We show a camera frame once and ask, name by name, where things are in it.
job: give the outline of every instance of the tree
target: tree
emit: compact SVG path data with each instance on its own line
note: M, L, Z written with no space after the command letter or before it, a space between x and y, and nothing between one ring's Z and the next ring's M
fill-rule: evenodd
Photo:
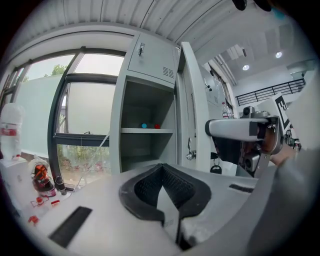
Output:
M60 65L60 64L57 64L53 67L53 70L51 72L51 76L54 76L54 75L62 75L65 70L66 70L67 66L63 66L63 65Z

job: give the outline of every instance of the small red object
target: small red object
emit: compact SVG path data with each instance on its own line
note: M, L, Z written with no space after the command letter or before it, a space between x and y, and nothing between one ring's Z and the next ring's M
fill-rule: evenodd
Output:
M43 198L41 196L38 196L35 201L31 201L31 205L33 207L37 207L37 206L42 206L44 204L44 202L48 201L49 200L49 197L45 196L46 197L46 200L44 201Z
M55 201L51 202L51 205L52 205L52 207L55 207L59 203L60 203L60 200L55 200Z
M33 225L36 225L38 223L39 219L37 218L37 216L33 215L29 218L28 222L33 222Z

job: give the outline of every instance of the glass pane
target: glass pane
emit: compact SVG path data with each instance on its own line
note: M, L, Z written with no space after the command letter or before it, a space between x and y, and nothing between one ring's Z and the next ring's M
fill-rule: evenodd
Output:
M31 65L29 71L23 78L23 82L33 79L62 75L73 57L74 54L48 58L36 62Z
M107 54L85 54L74 73L118 76L124 57Z
M51 105L62 74L22 82L16 95L25 114L21 128L21 149L48 158L48 121Z
M115 88L113 84L70 83L68 98L63 100L59 116L59 124L64 116L67 117L65 120L67 127L66 124L62 124L57 132L107 135L110 130Z
M109 147L100 147L95 155L97 149L96 146L57 145L58 163L64 183L77 185L81 179L79 185L85 186L104 176L111 176Z

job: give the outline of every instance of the black mesh fabric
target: black mesh fabric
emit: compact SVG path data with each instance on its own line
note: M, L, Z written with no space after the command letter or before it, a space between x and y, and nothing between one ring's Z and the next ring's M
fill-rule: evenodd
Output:
M172 200L174 206L179 208L192 198L195 193L195 187L182 177L172 171L162 168L163 171L163 187L168 196Z
M164 163L124 183L119 190L120 201L137 218L163 224L164 213L157 209L162 186L179 210L180 219L198 215L211 199L206 183Z
M134 186L136 196L143 202L157 207L159 192L163 186L162 168L138 181Z

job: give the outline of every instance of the locker door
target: locker door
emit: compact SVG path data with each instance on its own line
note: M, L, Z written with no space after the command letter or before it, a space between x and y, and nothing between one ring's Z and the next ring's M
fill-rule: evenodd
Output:
M181 164L199 171L210 171L211 137L205 132L206 122L210 119L205 84L195 54L188 42L181 44L181 53L177 71L177 86L180 97L185 93L186 104L181 107ZM188 160L188 141L196 158Z
M128 70L175 83L174 46L142 33L135 50Z

